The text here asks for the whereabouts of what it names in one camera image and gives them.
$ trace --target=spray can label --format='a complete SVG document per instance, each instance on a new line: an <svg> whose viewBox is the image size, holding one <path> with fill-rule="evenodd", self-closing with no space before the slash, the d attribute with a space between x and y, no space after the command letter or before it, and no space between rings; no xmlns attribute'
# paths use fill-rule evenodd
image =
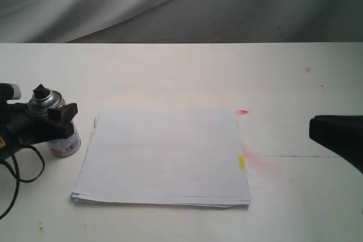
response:
<svg viewBox="0 0 363 242"><path fill-rule="evenodd" d="M81 147L81 138L77 132L77 128L72 121L74 134L67 139L58 139L47 142L48 147L56 157L68 157L75 154Z"/></svg>

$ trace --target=yellow sticky note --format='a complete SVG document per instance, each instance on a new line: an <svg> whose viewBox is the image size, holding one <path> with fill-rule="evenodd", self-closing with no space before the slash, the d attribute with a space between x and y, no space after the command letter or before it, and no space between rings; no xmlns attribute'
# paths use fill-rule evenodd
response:
<svg viewBox="0 0 363 242"><path fill-rule="evenodd" d="M240 157L238 157L239 158L239 167L241 168L241 169L246 169L246 164L245 164L245 162L244 162L244 157L243 157L243 155L241 155Z"/></svg>

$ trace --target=white paper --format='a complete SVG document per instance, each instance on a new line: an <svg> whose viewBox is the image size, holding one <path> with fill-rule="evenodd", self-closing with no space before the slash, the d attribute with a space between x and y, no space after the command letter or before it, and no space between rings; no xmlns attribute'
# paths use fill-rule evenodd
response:
<svg viewBox="0 0 363 242"><path fill-rule="evenodd" d="M107 110L99 114L73 190L117 203L237 205L251 199L230 110Z"/></svg>

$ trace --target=black object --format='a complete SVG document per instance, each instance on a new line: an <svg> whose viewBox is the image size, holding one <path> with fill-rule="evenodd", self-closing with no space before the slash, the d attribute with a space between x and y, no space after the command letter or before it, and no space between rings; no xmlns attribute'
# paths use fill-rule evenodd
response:
<svg viewBox="0 0 363 242"><path fill-rule="evenodd" d="M363 116L315 116L309 137L363 173Z"/></svg>
<svg viewBox="0 0 363 242"><path fill-rule="evenodd" d="M34 96L38 99L46 98L49 94L49 90L43 85L39 85L34 90ZM44 159L32 145L71 137L74 133L71 121L78 112L76 103L72 103L56 109L48 109L45 114L35 114L29 110L28 104L7 103L8 100L16 98L20 98L18 86L0 83L0 164L5 166L16 179L14 196L7 210L0 214L0 220L12 209L18 196L20 183L35 181L44 170ZM23 148L33 150L43 164L38 176L30 180L21 179L15 157L15 153ZM8 157L12 158L15 170L5 161Z"/></svg>

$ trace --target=white table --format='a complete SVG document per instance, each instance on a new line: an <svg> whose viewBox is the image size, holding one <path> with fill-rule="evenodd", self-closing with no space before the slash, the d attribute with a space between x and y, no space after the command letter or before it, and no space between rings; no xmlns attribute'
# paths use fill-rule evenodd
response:
<svg viewBox="0 0 363 242"><path fill-rule="evenodd" d="M22 101L42 83L77 102L83 144L66 159L39 146L44 174L21 185L0 241L362 241L362 174L308 136L314 115L362 114L362 58L363 43L1 44L1 82ZM250 111L238 117L249 208L72 203L94 117L120 107ZM31 152L18 158L37 173ZM14 186L1 167L1 211Z"/></svg>

